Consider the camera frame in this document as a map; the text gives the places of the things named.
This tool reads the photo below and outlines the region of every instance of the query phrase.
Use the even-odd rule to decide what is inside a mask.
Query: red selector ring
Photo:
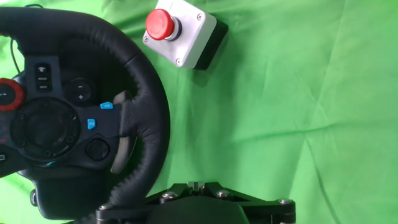
[[[25,101],[23,87],[8,78],[0,78],[0,111],[8,112],[17,110]]]

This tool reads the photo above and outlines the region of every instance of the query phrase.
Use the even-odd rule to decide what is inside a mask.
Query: round button
[[[86,147],[86,155],[94,161],[103,160],[108,153],[108,144],[100,139],[94,139],[92,142],[88,143]]]
[[[149,13],[146,29],[154,40],[164,40],[174,32],[175,24],[170,14],[164,9],[155,9]]]
[[[18,109],[25,100],[22,86],[15,80],[0,78],[0,111],[8,112]]]
[[[84,80],[74,80],[65,87],[65,98],[76,106],[88,106],[95,98],[93,88]]]

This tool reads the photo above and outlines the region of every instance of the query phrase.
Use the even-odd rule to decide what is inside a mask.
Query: cable
[[[41,6],[39,4],[29,4],[29,5],[26,5],[25,7],[41,7],[42,9],[44,8],[43,6]],[[14,39],[11,38],[11,43],[10,43],[11,57],[12,57],[12,60],[14,61],[14,65],[17,68],[18,73],[20,73],[21,71],[19,70],[17,60],[15,59],[14,48],[12,47],[13,45],[14,45]]]

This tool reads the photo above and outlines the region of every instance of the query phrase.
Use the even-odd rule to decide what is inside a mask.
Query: gaming wheel controller
[[[110,23],[88,14],[0,7],[0,34],[18,42],[25,82],[0,79],[0,178],[18,172],[33,181],[35,204],[53,220],[79,219],[103,203],[142,202],[166,158],[170,113],[157,72],[139,47]],[[65,96],[59,66],[63,44],[88,40],[108,51],[135,79],[135,97],[81,106],[90,86],[73,82]],[[136,138],[141,163],[109,194],[104,169],[118,174]]]

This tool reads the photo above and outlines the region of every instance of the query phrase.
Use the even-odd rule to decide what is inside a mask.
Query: red button
[[[25,91],[22,86],[16,82],[15,80],[11,80],[8,78],[0,78],[0,85],[8,85],[15,92],[15,98],[11,103],[7,105],[0,105],[0,111],[7,112],[18,109],[22,104],[24,104],[25,100]],[[0,97],[10,97],[7,93],[0,93]]]
[[[174,32],[174,21],[164,9],[153,10],[147,18],[147,32],[154,40],[164,40]]]

